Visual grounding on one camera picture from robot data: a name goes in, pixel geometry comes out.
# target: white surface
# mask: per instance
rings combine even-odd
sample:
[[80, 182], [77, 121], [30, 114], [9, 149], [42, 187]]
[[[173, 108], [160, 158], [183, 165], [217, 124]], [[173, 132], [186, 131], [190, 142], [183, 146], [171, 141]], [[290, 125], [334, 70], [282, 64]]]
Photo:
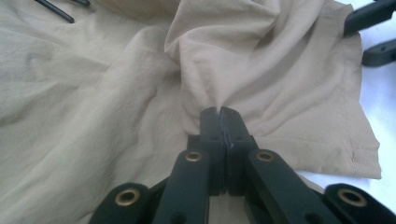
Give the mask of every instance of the white surface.
[[[356, 9], [371, 1], [340, 1]], [[363, 49], [396, 38], [396, 15], [391, 21], [361, 31]], [[380, 142], [379, 163], [382, 179], [374, 180], [339, 175], [298, 172], [323, 188], [348, 183], [364, 189], [396, 213], [396, 63], [377, 68], [363, 67], [361, 106]]]

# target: clamp jaw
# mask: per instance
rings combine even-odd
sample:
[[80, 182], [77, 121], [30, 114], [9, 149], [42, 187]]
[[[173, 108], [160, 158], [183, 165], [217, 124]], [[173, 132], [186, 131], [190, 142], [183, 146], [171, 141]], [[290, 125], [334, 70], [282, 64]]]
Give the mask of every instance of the clamp jaw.
[[259, 149], [238, 112], [201, 112], [172, 174], [156, 186], [127, 183], [111, 190], [90, 223], [204, 224], [209, 196], [245, 197], [251, 223], [396, 223], [366, 192], [338, 184], [321, 195], [305, 185], [274, 151]]

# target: beige fabric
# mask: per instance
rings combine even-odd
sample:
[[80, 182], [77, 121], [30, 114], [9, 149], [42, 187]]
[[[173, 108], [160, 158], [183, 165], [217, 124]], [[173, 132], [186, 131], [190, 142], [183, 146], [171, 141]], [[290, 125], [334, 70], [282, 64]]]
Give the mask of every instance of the beige fabric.
[[[0, 2], [0, 223], [87, 223], [168, 176], [199, 112], [238, 110], [293, 168], [379, 178], [351, 7], [318, 0]], [[217, 198], [211, 223], [246, 223]]]

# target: brass grommet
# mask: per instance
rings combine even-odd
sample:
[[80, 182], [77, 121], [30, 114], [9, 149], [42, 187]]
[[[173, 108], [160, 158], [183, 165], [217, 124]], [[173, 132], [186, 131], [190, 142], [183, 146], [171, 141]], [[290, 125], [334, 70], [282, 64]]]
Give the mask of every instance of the brass grommet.
[[119, 206], [131, 205], [140, 198], [140, 192], [138, 189], [125, 189], [116, 196], [116, 204]]
[[186, 155], [187, 161], [200, 161], [201, 158], [202, 158], [202, 155], [199, 152], [190, 152]]
[[345, 203], [349, 203], [353, 206], [364, 207], [367, 205], [366, 199], [355, 190], [339, 189], [337, 191], [337, 195], [342, 201], [344, 201]]
[[259, 152], [257, 153], [257, 159], [261, 161], [272, 161], [274, 159], [274, 156], [267, 152]]

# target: black clip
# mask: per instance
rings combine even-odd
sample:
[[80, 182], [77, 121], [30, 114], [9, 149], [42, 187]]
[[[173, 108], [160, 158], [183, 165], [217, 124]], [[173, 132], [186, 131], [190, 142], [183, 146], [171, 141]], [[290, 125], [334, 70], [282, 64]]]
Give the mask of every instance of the black clip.
[[[359, 30], [374, 26], [392, 18], [396, 10], [396, 0], [379, 0], [350, 13], [345, 20], [344, 36], [353, 35]], [[377, 67], [396, 61], [396, 40], [391, 40], [363, 52], [361, 63]]]
[[[62, 11], [55, 5], [51, 4], [47, 0], [35, 0], [35, 1], [37, 1], [37, 3], [41, 4], [42, 6], [46, 7], [47, 9], [51, 10], [58, 16], [64, 18], [66, 21], [68, 21], [70, 23], [74, 22], [73, 17], [71, 17], [69, 14], [65, 13], [64, 11]], [[79, 3], [79, 4], [83, 5], [84, 7], [88, 7], [91, 4], [89, 0], [72, 0], [72, 1]]]

